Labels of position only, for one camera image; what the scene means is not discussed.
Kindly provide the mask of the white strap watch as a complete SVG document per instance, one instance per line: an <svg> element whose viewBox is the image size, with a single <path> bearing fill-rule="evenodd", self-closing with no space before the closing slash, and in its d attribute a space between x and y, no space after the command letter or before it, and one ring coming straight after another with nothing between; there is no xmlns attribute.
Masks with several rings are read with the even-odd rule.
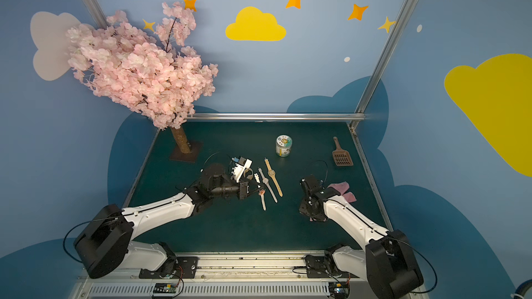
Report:
<svg viewBox="0 0 532 299"><path fill-rule="evenodd" d="M259 175L257 173L254 174L254 178L256 183L259 187L259 197L262 204L262 208L264 211L266 211L266 204L265 204L265 189L263 188L262 184L260 183Z"/></svg>
<svg viewBox="0 0 532 299"><path fill-rule="evenodd" d="M262 182L263 182L263 184L265 184L266 187L267 187L267 189L270 191L270 194L271 194L271 196L272 196L272 199L274 199L274 202L275 202L275 203L278 203L277 197L276 197L276 195L274 194L273 189L272 189L271 186L270 186L269 179L264 175L263 170L262 170L261 168L259 168L259 173L260 173L260 176L261 176L261 178L262 178Z"/></svg>

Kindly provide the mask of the gold strap watch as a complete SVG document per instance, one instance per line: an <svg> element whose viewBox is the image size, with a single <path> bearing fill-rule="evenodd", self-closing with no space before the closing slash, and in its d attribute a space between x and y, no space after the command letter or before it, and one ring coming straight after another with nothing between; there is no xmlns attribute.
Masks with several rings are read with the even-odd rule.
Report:
<svg viewBox="0 0 532 299"><path fill-rule="evenodd" d="M283 191L282 191L282 189L281 189L281 187L280 187L280 185L279 185L279 183L278 183L278 181L277 181L277 177L276 177L277 174L276 174L276 172L275 172L275 171L273 170L273 168L271 167L269 159L265 158L264 161L265 161L265 164L266 164L266 166L267 166L268 174L269 174L270 178L274 181L274 185L275 185L276 188L277 188L278 195L279 195L280 197L283 197Z"/></svg>

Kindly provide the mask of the pink cloth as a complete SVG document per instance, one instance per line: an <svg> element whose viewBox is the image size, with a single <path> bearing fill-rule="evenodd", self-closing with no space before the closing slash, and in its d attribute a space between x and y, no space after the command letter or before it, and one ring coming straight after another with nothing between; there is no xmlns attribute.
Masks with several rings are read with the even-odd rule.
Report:
<svg viewBox="0 0 532 299"><path fill-rule="evenodd" d="M353 203L357 201L355 195L349 191L350 185L346 181L342 183L330 184L328 187L339 192L339 194L343 196L343 198L345 198L348 203Z"/></svg>

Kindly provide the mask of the cream looped watch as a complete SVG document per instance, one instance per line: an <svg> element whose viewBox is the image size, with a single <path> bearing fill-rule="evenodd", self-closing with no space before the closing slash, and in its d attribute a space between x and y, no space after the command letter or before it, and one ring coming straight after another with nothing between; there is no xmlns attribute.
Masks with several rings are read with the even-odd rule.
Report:
<svg viewBox="0 0 532 299"><path fill-rule="evenodd" d="M244 177L246 179L252 180L254 178L254 172L251 168L245 170Z"/></svg>

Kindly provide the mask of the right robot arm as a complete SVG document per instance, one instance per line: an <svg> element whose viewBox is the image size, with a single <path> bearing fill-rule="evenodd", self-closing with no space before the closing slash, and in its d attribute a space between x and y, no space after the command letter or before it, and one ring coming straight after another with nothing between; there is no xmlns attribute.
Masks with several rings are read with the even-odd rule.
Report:
<svg viewBox="0 0 532 299"><path fill-rule="evenodd" d="M367 281L377 298L401 298L424 284L406 235L389 231L352 206L356 198L348 183L324 187L310 175L300 185L303 200L299 212L312 221L334 221L360 246L359 250L341 246L332 251L338 271Z"/></svg>

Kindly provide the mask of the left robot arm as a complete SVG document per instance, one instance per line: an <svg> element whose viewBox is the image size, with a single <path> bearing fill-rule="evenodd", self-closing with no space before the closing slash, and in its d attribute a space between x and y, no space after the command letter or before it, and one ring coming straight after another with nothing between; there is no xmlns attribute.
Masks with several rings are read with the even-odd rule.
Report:
<svg viewBox="0 0 532 299"><path fill-rule="evenodd" d="M222 164L214 163L192 185L167 199L124 209L115 204L105 206L94 219L84 223L74 249L92 279L116 269L140 269L167 276L176 269L175 254L165 243L137 242L138 236L197 215L215 198L235 195L246 199L264 187L258 177L248 179L241 171L227 174Z"/></svg>

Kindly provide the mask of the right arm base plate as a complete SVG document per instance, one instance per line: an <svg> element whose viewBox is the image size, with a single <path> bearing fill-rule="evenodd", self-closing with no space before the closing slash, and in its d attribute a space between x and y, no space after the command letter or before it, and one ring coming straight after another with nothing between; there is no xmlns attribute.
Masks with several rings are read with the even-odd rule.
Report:
<svg viewBox="0 0 532 299"><path fill-rule="evenodd" d="M306 275L308 278L348 278L355 275L347 271L341 271L334 263L332 256L307 255L303 258L305 262Z"/></svg>

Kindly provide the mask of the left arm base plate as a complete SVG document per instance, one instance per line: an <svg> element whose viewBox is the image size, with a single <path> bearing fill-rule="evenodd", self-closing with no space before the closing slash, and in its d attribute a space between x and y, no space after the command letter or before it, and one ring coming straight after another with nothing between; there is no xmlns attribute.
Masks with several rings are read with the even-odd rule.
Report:
<svg viewBox="0 0 532 299"><path fill-rule="evenodd" d="M158 269L154 271L142 269L140 279L194 279L198 268L199 257L169 257Z"/></svg>

